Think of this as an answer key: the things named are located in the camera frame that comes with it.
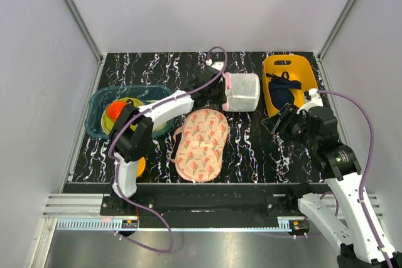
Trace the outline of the white mesh laundry bag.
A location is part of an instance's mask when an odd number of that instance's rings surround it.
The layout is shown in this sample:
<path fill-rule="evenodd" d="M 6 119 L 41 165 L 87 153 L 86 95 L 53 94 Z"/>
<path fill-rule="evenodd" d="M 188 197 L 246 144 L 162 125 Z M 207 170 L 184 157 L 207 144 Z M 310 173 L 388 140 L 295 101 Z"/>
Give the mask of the white mesh laundry bag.
<path fill-rule="evenodd" d="M 254 112 L 259 103 L 260 84 L 255 73 L 225 73 L 226 112 Z"/>

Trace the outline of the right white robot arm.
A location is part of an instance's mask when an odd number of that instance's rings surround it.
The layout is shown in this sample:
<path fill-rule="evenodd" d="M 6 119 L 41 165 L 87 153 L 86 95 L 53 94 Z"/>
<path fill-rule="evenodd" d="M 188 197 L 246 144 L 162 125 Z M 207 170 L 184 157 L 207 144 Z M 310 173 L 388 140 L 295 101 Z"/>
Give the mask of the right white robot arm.
<path fill-rule="evenodd" d="M 354 151 L 341 142 L 332 109 L 300 110 L 286 104 L 277 115 L 264 119 L 263 125 L 271 136 L 288 138 L 308 149 L 312 166 L 334 194 L 344 223 L 307 184 L 288 193 L 285 208 L 313 222 L 335 249 L 339 267 L 401 267 L 401 252 L 389 242 L 372 205 L 365 201 L 362 169 Z"/>

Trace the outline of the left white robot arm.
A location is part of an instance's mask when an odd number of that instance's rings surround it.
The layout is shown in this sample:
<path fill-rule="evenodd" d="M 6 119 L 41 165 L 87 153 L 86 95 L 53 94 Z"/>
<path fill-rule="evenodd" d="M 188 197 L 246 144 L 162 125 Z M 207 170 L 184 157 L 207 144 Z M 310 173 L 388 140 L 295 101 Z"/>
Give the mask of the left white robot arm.
<path fill-rule="evenodd" d="M 108 156 L 114 160 L 115 176 L 113 191 L 117 195 L 114 208 L 121 215 L 129 215 L 135 209 L 136 200 L 132 197 L 137 191 L 137 172 L 140 159 L 147 152 L 154 128 L 182 114 L 192 111 L 195 101 L 206 98 L 217 91 L 221 94 L 224 72 L 203 74 L 184 90 L 177 90 L 164 99 L 151 105 L 135 107 L 126 104 L 109 134 L 111 145 Z"/>

